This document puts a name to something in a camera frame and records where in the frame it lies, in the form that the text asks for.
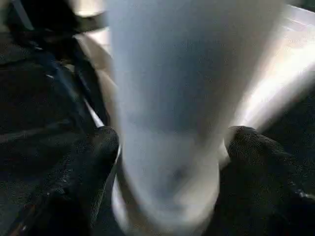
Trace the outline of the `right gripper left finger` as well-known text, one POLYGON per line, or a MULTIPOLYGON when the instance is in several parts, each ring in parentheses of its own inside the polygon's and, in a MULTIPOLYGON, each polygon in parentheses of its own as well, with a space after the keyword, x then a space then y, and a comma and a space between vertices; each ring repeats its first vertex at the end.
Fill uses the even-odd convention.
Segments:
POLYGON ((118 134, 108 126, 76 141, 36 188, 27 234, 91 235, 118 147, 118 134))

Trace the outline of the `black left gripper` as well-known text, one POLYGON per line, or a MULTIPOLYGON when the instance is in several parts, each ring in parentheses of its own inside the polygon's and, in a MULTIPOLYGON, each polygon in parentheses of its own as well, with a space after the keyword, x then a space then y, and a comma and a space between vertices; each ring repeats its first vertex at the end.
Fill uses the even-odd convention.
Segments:
POLYGON ((110 124, 95 69, 77 40, 58 52, 39 45, 54 44, 73 36, 108 26, 106 11, 90 16, 74 11, 76 0, 2 0, 0 18, 13 40, 34 48, 35 58, 80 131, 90 133, 97 125, 92 108, 102 123, 110 124))

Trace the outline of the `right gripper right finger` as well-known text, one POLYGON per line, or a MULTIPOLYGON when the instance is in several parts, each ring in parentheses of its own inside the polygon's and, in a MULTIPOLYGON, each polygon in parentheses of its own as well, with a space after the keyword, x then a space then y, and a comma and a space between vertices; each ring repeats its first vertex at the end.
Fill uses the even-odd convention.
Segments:
POLYGON ((315 196, 294 156, 246 126, 232 126, 213 218, 215 236, 312 236, 315 196))

